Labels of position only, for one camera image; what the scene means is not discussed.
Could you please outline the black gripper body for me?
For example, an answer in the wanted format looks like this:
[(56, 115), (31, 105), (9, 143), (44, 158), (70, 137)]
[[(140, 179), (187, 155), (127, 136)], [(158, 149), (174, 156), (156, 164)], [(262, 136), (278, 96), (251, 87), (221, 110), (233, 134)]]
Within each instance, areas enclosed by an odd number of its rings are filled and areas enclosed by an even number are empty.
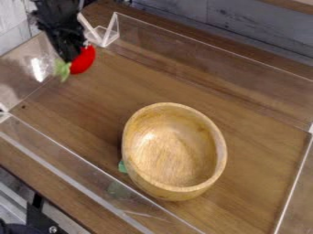
[(51, 40), (66, 40), (71, 37), (83, 40), (83, 26), (79, 22), (79, 13), (84, 0), (31, 0), (36, 9), (32, 16), (37, 28)]

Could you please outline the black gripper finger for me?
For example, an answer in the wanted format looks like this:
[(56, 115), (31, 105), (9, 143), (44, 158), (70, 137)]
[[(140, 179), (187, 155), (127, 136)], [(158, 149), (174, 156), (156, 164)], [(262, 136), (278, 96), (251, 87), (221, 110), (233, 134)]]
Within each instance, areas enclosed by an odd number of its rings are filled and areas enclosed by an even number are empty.
[(80, 28), (55, 28), (49, 32), (49, 42), (64, 62), (71, 62), (80, 54), (86, 37)]

